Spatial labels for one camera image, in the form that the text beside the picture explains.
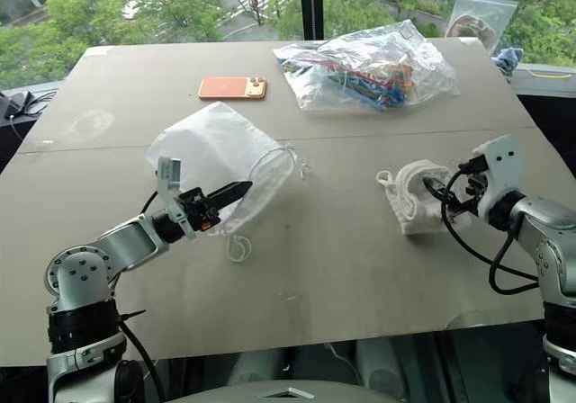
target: plastic bag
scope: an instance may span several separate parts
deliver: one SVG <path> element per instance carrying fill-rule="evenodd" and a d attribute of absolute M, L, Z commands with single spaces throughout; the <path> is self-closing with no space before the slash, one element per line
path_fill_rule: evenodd
<path fill-rule="evenodd" d="M 517 5 L 509 0 L 456 0 L 446 37 L 477 37 L 492 52 Z"/>
<path fill-rule="evenodd" d="M 294 151 L 222 102 L 212 103 L 165 129 L 152 142 L 146 159 L 157 169 L 158 158 L 182 160 L 183 191 L 202 187 L 208 194 L 236 181 L 253 185 L 241 201 L 220 211 L 220 230 L 231 235 L 255 217 L 293 172 Z"/>
<path fill-rule="evenodd" d="M 410 20 L 294 43 L 274 54 L 305 111 L 360 103 L 386 110 L 457 93 L 454 69 Z"/>

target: window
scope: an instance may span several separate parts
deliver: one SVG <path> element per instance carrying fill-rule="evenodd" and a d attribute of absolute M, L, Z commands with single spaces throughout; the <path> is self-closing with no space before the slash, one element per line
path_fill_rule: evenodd
<path fill-rule="evenodd" d="M 511 1 L 517 7 L 496 50 L 517 46 L 525 50 L 524 62 L 576 67 L 576 2 Z M 325 37 L 407 18 L 425 36 L 440 37 L 454 6 L 455 0 L 324 0 Z"/>
<path fill-rule="evenodd" d="M 91 46 L 302 37 L 300 0 L 0 0 L 0 89 L 61 80 Z"/>

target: cardboard surface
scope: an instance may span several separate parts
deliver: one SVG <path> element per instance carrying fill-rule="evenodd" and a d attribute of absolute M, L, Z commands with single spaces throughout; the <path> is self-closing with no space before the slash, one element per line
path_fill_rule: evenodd
<path fill-rule="evenodd" d="M 195 98 L 194 84 L 204 76 L 266 76 L 271 86 L 263 102 L 232 106 L 274 138 L 306 150 L 312 170 L 304 180 L 294 175 L 242 231 L 253 244 L 246 263 L 226 259 L 224 239 L 199 237 L 122 276 L 119 310 L 147 310 L 131 325 L 153 358 L 540 317 L 537 291 L 514 297 L 491 292 L 486 265 L 448 235 L 404 237 L 374 180 L 380 170 L 397 171 L 420 158 L 454 166 L 486 140 L 514 133 L 526 161 L 525 193 L 576 208 L 572 175 L 486 53 L 457 40 L 435 43 L 450 50 L 460 96 L 407 111 L 320 118 L 297 109 L 271 58 L 277 42 L 112 47 L 83 58 L 0 176 L 0 297 L 8 300 L 0 315 L 9 318 L 0 338 L 13 342 L 0 345 L 0 365 L 44 363 L 50 352 L 45 308 L 51 297 L 42 283 L 48 261 L 138 214 L 155 188 L 146 147 L 164 127 L 205 104 Z M 209 57 L 214 52 L 220 55 Z M 183 54 L 195 63 L 189 69 L 182 62 L 175 67 Z M 162 77 L 172 79 L 167 84 Z M 96 111 L 96 101 L 115 114 L 105 129 L 106 123 L 83 124 L 82 113 Z M 74 123 L 84 129 L 62 133 Z M 62 139 L 43 143 L 56 138 L 53 132 Z M 38 146 L 42 151 L 31 152 Z M 504 238 L 477 221 L 463 237 L 485 255 Z M 517 246 L 506 263 L 535 270 Z M 501 273 L 499 282 L 523 281 Z"/>

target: phone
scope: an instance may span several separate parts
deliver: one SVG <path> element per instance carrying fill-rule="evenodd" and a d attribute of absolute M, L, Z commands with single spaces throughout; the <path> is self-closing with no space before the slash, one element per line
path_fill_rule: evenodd
<path fill-rule="evenodd" d="M 262 77 L 205 77 L 198 90 L 201 99 L 262 99 L 265 95 Z"/>

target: gray tabletop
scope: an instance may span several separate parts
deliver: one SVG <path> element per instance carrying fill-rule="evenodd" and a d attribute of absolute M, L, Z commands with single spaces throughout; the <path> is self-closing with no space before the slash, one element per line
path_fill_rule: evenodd
<path fill-rule="evenodd" d="M 295 176 L 243 230 L 253 255 L 233 264 L 224 240 L 181 241 L 122 277 L 121 312 L 154 358 L 243 351 L 539 318 L 537 291 L 491 292 L 488 269 L 446 234 L 404 237 L 383 169 L 429 158 L 454 165 L 514 133 L 523 188 L 576 208 L 572 175 L 480 46 L 433 40 L 461 94 L 380 113 L 301 112 L 271 49 L 281 42 L 90 49 L 0 177 L 1 365 L 49 353 L 42 284 L 62 249 L 136 215 L 155 188 L 144 152 L 165 127 L 203 107 L 205 76 L 264 76 L 263 102 L 230 105 L 275 139 L 305 149 Z M 474 222 L 463 236 L 486 255 L 501 233 Z M 534 271 L 515 246 L 507 264 Z M 502 285 L 521 281 L 501 275 Z"/>

